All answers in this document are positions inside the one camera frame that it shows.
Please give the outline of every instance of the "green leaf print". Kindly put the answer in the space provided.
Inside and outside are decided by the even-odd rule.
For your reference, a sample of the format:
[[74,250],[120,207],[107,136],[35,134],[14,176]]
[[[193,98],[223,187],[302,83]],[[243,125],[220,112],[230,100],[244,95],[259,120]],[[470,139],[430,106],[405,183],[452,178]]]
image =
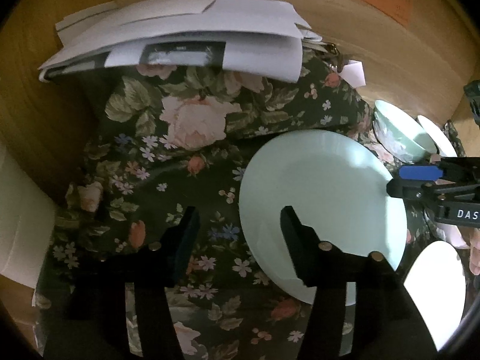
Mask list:
[[137,204],[124,202],[121,205],[121,210],[124,211],[124,212],[135,212],[135,211],[137,211],[138,207],[139,206]]
[[308,49],[308,48],[304,48],[303,49],[303,55],[302,55],[302,63],[307,63],[308,61],[310,61],[313,57],[315,56],[315,51],[311,50],[311,49]]
[[240,326],[242,321],[243,321],[243,318],[224,319],[220,322],[220,329],[227,330],[227,331],[235,329],[236,327]]
[[97,251],[90,238],[88,238],[88,233],[87,232],[81,232],[79,237],[78,237],[78,245],[87,249],[88,251]]
[[110,202],[110,207],[120,208],[123,204],[123,198],[114,199]]
[[65,233],[58,232],[58,233],[56,233],[56,236],[60,241],[68,242],[68,237]]
[[155,117],[149,110],[146,110],[138,118],[135,127],[135,135],[137,137],[147,137],[149,135],[153,135],[155,134],[155,128],[157,127],[157,125],[155,124]]
[[300,71],[300,77],[305,77],[308,73],[310,73],[309,69],[306,67],[302,66],[301,71]]
[[191,99],[198,95],[198,90],[187,86],[186,83],[180,84],[165,84],[160,86],[170,96],[178,97],[180,99]]
[[109,151],[109,143],[106,143],[104,145],[92,145],[88,143],[85,147],[85,153],[91,160],[99,160],[100,158],[105,157],[109,153]]
[[225,315],[234,315],[237,312],[238,307],[240,307],[240,303],[240,295],[230,298],[222,306],[222,312]]
[[222,317],[223,313],[220,310],[220,306],[212,303],[212,310],[208,310],[208,319],[210,321],[218,321]]
[[106,103],[105,113],[110,120],[123,123],[130,120],[134,115],[135,110],[128,105],[123,96],[114,93]]
[[110,228],[108,226],[93,227],[88,231],[88,234],[91,236],[101,236],[101,235],[104,235],[109,230]]
[[209,359],[213,360],[231,360],[237,356],[239,351],[239,340],[235,340],[230,344],[222,344],[215,346],[210,350]]
[[289,120],[290,116],[285,111],[263,112],[260,114],[265,124],[280,123]]
[[273,85],[265,77],[262,78],[262,84],[264,89],[262,92],[260,92],[260,95],[263,96],[263,101],[266,103],[272,97]]
[[223,72],[217,75],[217,78],[208,86],[208,89],[220,103],[231,103],[240,94],[240,90],[230,94],[227,93]]
[[187,321],[199,309],[182,294],[175,294],[173,290],[166,289],[165,295],[174,322]]
[[122,77],[125,91],[125,101],[136,111],[141,111],[152,104],[152,98],[144,84],[129,77]]
[[189,87],[195,89],[202,89],[203,84],[200,82],[200,79],[197,75],[197,69],[193,66],[188,66],[187,74],[185,75],[185,82]]
[[258,117],[257,110],[251,104],[246,104],[245,108],[242,112],[236,112],[227,116],[226,132],[240,130],[255,121]]
[[78,229],[80,221],[78,219],[63,218],[57,214],[55,217],[55,226],[64,229]]
[[265,102],[266,109],[268,111],[282,109],[295,98],[298,91],[298,88],[295,88],[292,91],[289,91],[288,88],[282,88],[279,91],[276,91],[275,96]]
[[116,210],[110,211],[110,218],[112,218],[116,221],[126,221],[127,220],[125,215],[123,215],[123,213],[121,213],[120,211],[116,211]]
[[120,167],[120,161],[102,161],[97,163],[97,176],[113,176]]
[[217,80],[217,75],[209,67],[188,67],[187,73],[189,68],[195,69],[198,80],[203,88],[213,85],[213,83]]

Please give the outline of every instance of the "wooden surface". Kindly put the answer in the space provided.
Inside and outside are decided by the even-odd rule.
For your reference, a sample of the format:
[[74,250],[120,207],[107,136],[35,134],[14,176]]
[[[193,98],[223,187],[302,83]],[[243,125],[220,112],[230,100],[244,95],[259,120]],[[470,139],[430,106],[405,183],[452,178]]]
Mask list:
[[[127,5],[139,0],[117,0]],[[363,61],[359,92],[437,123],[452,116],[477,62],[471,32],[447,0],[412,0],[407,29],[358,0],[285,0],[327,40]]]
[[95,118],[75,88],[38,81],[37,68],[57,50],[55,23],[111,0],[21,0],[0,30],[0,140],[57,202],[77,176]]
[[38,310],[32,307],[33,288],[23,286],[0,275],[0,302],[14,320],[16,326],[28,342],[37,349],[33,325],[38,318]]
[[[472,80],[480,80],[480,63],[475,67],[470,81]],[[462,141],[466,155],[468,157],[480,157],[480,128],[473,120],[470,103],[465,95],[455,110],[452,121],[457,129],[458,137]]]

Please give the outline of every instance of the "white dish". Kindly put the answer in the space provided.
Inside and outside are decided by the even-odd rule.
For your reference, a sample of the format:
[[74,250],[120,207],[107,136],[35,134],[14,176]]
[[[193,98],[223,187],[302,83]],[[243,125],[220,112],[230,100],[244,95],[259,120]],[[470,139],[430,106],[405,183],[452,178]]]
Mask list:
[[452,143],[435,123],[423,115],[418,115],[417,120],[427,134],[433,139],[438,147],[439,154],[442,157],[457,157],[457,152],[455,151]]
[[[253,156],[240,187],[241,225],[253,256],[280,288],[312,304],[316,288],[297,278],[280,229],[280,211],[291,205],[320,239],[347,253],[380,251],[396,269],[407,217],[403,201],[386,193],[391,178],[370,151],[334,132],[295,131],[272,139]],[[355,303],[353,285],[346,303]]]
[[465,276],[462,262],[448,243],[436,241],[414,262],[405,282],[439,350],[462,319]]

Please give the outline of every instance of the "pink rose print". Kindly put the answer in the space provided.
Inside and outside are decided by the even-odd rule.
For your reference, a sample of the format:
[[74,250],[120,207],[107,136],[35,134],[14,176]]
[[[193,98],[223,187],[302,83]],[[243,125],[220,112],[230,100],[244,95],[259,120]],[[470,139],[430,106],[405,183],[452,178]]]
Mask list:
[[470,238],[470,270],[480,275],[480,230],[475,229]]
[[143,221],[133,222],[130,226],[130,232],[128,234],[128,240],[130,245],[135,249],[138,249],[143,245],[145,241],[145,223]]
[[197,349],[191,344],[191,342],[200,335],[200,332],[193,330],[183,325],[182,322],[177,322],[173,325],[175,333],[177,334],[177,340],[180,344],[182,353],[186,355],[194,355],[197,353]]
[[88,212],[95,212],[102,199],[103,187],[98,181],[88,184],[86,187],[78,187],[80,195],[80,207]]
[[205,168],[205,161],[202,157],[194,155],[188,162],[187,169],[191,175],[197,175],[203,168]]
[[328,76],[325,77],[325,82],[323,85],[328,86],[330,88],[336,88],[340,85],[342,78],[335,72],[329,73]]
[[268,332],[261,332],[258,328],[253,328],[252,332],[254,332],[257,337],[251,339],[251,344],[257,345],[260,340],[270,341],[272,339],[272,335]]
[[370,139],[370,143],[364,144],[367,149],[373,150],[376,152],[378,159],[382,162],[388,162],[389,164],[394,164],[395,159],[393,158],[392,154],[390,154],[385,147],[381,143],[378,143],[377,138],[375,137],[374,131],[370,130],[368,132],[368,138]]
[[162,103],[164,110],[160,120],[169,124],[166,140],[187,150],[197,150],[225,139],[225,117],[242,111],[240,104],[220,103],[213,96],[204,99],[168,96]]
[[174,64],[138,64],[137,71],[142,76],[153,77],[159,76],[162,80],[166,80],[172,71],[176,71]]
[[315,84],[310,84],[310,92],[305,92],[304,95],[303,95],[303,97],[305,97],[306,99],[308,99],[310,96],[313,100],[316,100],[317,97],[318,97],[318,93],[317,93],[317,90],[315,88]]
[[277,306],[270,313],[270,317],[274,321],[280,321],[284,318],[293,317],[296,314],[297,309],[297,304],[292,298],[285,299],[277,304]]
[[264,89],[262,77],[255,74],[226,71],[223,77],[226,93],[229,95],[239,91],[242,86],[255,93],[260,93]]

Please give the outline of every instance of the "floral fabric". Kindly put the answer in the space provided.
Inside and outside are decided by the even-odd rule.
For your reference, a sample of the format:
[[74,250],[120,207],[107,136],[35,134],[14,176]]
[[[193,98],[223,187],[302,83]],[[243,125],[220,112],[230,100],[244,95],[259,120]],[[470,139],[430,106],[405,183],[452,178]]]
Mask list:
[[[375,138],[369,105],[313,50],[304,50],[296,84],[206,67],[123,70],[85,148],[85,183],[70,185],[58,212],[38,284],[37,295],[49,302],[37,329],[57,340],[50,347],[68,342],[68,332],[63,342],[62,333],[49,332],[63,320],[80,259],[158,242],[192,205],[201,215],[198,239],[186,274],[166,291],[185,358],[296,358],[311,307],[276,287],[256,263],[243,237],[238,192],[260,147],[304,128],[348,135],[392,173],[401,165]],[[433,241],[422,207],[406,204],[406,212],[402,278]],[[350,307],[343,352],[353,315]],[[126,323],[130,351],[141,356],[131,284]]]

